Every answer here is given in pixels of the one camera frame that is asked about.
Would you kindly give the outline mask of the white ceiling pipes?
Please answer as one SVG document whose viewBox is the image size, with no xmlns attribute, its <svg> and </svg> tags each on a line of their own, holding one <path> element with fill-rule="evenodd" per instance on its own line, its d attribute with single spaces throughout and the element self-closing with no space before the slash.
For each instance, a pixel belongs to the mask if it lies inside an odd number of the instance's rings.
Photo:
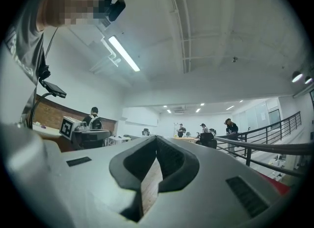
<svg viewBox="0 0 314 228">
<path fill-rule="evenodd" d="M 108 45 L 105 38 L 103 37 L 101 39 L 101 43 L 104 45 L 104 47 L 109 51 L 109 55 L 107 56 L 108 59 L 116 66 L 119 67 L 119 63 L 121 62 L 121 58 L 117 57 L 117 54 L 114 52 L 114 50 Z"/>
</svg>

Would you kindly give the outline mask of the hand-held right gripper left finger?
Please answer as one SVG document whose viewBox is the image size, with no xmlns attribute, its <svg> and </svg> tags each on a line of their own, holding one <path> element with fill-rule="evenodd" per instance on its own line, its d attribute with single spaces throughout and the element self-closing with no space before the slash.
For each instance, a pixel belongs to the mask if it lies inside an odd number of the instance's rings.
<svg viewBox="0 0 314 228">
<path fill-rule="evenodd" d="M 61 153 L 29 129 L 0 124 L 0 157 L 9 179 L 48 228 L 157 228 L 156 220 L 143 216 L 141 182 L 126 173 L 127 185 L 119 185 L 109 165 L 117 154 L 154 142 Z"/>
</svg>

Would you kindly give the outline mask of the brick-fronted wooden counter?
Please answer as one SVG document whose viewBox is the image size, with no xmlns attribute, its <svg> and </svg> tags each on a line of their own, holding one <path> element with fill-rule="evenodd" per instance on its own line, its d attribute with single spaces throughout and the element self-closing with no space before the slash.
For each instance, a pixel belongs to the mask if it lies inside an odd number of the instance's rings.
<svg viewBox="0 0 314 228">
<path fill-rule="evenodd" d="M 69 116 L 77 120 L 83 120 L 88 114 L 76 111 L 60 104 L 52 102 L 48 99 L 42 99 L 35 110 L 33 122 L 39 122 L 48 128 L 59 130 L 64 116 Z M 73 147 L 69 140 L 61 137 L 43 137 L 56 142 L 61 152 L 73 151 Z"/>
</svg>

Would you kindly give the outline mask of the black metal railing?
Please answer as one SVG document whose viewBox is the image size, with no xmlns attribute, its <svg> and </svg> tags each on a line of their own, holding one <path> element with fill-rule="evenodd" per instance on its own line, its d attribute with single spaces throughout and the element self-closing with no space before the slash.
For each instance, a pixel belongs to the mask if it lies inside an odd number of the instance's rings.
<svg viewBox="0 0 314 228">
<path fill-rule="evenodd" d="M 304 175 L 302 172 L 286 169 L 283 164 L 274 165 L 263 162 L 257 157 L 258 152 L 277 155 L 278 161 L 288 155 L 311 156 L 314 153 L 313 140 L 305 144 L 288 143 L 290 137 L 297 137 L 302 130 L 301 112 L 297 112 L 274 124 L 238 133 L 235 135 L 235 140 L 229 135 L 216 136 L 214 139 L 217 141 L 218 150 L 236 156 L 248 167 L 256 164 L 280 174 L 302 177 Z"/>
</svg>

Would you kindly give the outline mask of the black chest-mounted monitor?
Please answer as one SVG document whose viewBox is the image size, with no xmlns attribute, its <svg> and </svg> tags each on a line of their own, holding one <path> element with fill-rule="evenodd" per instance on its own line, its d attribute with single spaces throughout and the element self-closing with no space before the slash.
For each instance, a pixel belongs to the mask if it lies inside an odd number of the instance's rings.
<svg viewBox="0 0 314 228">
<path fill-rule="evenodd" d="M 39 82 L 53 96 L 60 97 L 60 98 L 66 98 L 67 93 L 64 92 L 62 89 L 60 89 L 57 85 L 49 83 L 49 82 L 44 81 L 44 80 L 40 80 Z"/>
</svg>

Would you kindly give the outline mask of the light wooden table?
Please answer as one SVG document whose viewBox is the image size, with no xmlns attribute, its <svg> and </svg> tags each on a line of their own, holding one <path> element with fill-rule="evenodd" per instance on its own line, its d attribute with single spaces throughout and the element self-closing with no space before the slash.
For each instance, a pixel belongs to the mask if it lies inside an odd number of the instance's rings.
<svg viewBox="0 0 314 228">
<path fill-rule="evenodd" d="M 186 142 L 190 142 L 190 143 L 196 143 L 199 141 L 199 139 L 193 138 L 193 137 L 174 137 L 174 139 L 186 141 Z"/>
</svg>

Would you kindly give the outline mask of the white ceiling air conditioner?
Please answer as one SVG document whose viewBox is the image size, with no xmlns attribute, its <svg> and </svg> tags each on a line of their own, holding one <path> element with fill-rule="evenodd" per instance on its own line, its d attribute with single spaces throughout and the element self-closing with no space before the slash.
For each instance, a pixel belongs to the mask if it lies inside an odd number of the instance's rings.
<svg viewBox="0 0 314 228">
<path fill-rule="evenodd" d="M 101 39 L 105 38 L 102 25 L 72 25 L 69 30 L 83 44 L 81 48 L 92 58 L 92 73 L 102 72 L 106 65 L 115 67 L 107 57 L 109 51 L 101 43 Z"/>
</svg>

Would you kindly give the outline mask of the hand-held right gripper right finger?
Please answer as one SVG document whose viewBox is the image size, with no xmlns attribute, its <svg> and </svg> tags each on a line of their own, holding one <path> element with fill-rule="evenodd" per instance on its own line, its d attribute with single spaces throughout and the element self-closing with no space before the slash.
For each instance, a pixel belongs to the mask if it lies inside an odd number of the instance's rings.
<svg viewBox="0 0 314 228">
<path fill-rule="evenodd" d="M 159 193 L 146 228 L 262 228 L 277 212 L 278 190 L 229 154 L 167 138 L 194 154 L 199 171 L 184 189 Z"/>
</svg>

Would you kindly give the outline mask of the black mesh office chair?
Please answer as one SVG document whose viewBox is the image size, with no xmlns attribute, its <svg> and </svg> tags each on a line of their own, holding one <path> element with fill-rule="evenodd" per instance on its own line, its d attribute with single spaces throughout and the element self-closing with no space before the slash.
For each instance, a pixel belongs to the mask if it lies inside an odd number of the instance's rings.
<svg viewBox="0 0 314 228">
<path fill-rule="evenodd" d="M 217 148 L 217 141 L 211 133 L 201 133 L 196 144 L 213 149 Z"/>
</svg>

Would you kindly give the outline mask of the long ceiling tube light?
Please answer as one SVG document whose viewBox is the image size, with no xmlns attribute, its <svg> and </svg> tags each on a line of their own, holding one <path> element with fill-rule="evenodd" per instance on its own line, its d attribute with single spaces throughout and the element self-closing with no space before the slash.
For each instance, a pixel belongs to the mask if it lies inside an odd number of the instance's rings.
<svg viewBox="0 0 314 228">
<path fill-rule="evenodd" d="M 115 47 L 115 49 L 119 52 L 119 54 L 124 58 L 124 60 L 130 65 L 130 67 L 135 72 L 139 72 L 140 68 L 136 65 L 136 63 L 133 61 L 131 56 L 124 49 L 124 47 L 121 45 L 118 39 L 115 36 L 111 36 L 108 40 Z"/>
</svg>

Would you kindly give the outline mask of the glass door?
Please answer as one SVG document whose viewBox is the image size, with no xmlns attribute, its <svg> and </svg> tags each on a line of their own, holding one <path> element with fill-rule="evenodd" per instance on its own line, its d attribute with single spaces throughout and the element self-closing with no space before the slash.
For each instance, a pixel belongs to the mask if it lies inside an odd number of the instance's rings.
<svg viewBox="0 0 314 228">
<path fill-rule="evenodd" d="M 271 124 L 270 129 L 271 130 L 277 130 L 280 128 L 280 121 L 281 121 L 281 116 L 280 116 L 280 111 L 279 109 L 270 111 L 268 113 L 269 115 L 269 122 Z"/>
</svg>

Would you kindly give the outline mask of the person's grey printed shirt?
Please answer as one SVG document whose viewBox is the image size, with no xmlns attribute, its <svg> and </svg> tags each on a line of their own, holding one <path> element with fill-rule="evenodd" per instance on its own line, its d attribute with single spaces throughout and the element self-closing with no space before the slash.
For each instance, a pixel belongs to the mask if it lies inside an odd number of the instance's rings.
<svg viewBox="0 0 314 228">
<path fill-rule="evenodd" d="M 40 0 L 26 0 L 0 44 L 0 123 L 23 122 L 33 106 L 43 32 L 36 27 Z"/>
</svg>

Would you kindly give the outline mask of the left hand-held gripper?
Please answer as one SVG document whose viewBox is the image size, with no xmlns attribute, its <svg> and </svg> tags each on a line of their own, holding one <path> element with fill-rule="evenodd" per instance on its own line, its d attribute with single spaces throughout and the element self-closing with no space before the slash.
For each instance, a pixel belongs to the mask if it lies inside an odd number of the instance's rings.
<svg viewBox="0 0 314 228">
<path fill-rule="evenodd" d="M 105 139 L 111 136 L 110 130 L 89 130 L 86 122 L 64 116 L 59 133 L 71 140 L 73 138 L 74 150 L 87 150 L 100 148 L 105 145 Z"/>
</svg>

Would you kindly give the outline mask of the white desk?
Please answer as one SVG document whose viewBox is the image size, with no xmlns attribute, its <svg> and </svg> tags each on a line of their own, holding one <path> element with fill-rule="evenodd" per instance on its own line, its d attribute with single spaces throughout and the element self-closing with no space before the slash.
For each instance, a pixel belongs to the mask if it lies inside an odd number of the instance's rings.
<svg viewBox="0 0 314 228">
<path fill-rule="evenodd" d="M 138 139 L 138 137 L 136 136 L 129 136 L 129 135 L 126 135 L 126 136 L 118 136 L 118 137 L 114 137 L 114 136 L 111 136 L 109 138 L 106 139 L 106 146 L 114 146 L 114 145 L 118 145 L 118 144 L 122 144 L 124 142 L 129 142 L 129 141 L 132 141 L 132 140 L 135 140 L 135 139 Z"/>
</svg>

